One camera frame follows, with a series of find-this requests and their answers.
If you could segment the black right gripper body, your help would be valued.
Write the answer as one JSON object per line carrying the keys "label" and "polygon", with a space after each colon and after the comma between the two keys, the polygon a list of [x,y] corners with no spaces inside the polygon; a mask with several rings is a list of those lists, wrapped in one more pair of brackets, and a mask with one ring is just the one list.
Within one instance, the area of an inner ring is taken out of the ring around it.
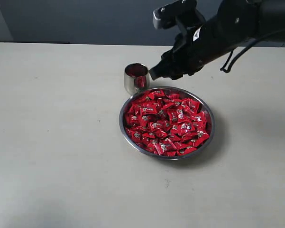
{"label": "black right gripper body", "polygon": [[183,36],[178,34],[174,46],[161,56],[161,77],[177,80],[193,75],[206,64],[232,51],[217,22],[206,22]]}

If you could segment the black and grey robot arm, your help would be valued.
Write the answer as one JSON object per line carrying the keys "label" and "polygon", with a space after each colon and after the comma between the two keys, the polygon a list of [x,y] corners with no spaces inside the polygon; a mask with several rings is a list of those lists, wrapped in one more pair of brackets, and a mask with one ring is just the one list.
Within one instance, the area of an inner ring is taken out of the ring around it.
{"label": "black and grey robot arm", "polygon": [[221,70],[228,73],[242,43],[247,49],[262,41],[285,43],[285,0],[224,0],[209,20],[196,6],[195,0],[177,0],[153,11],[156,29],[180,30],[173,47],[150,69],[153,80],[191,76],[223,55],[228,59]]}

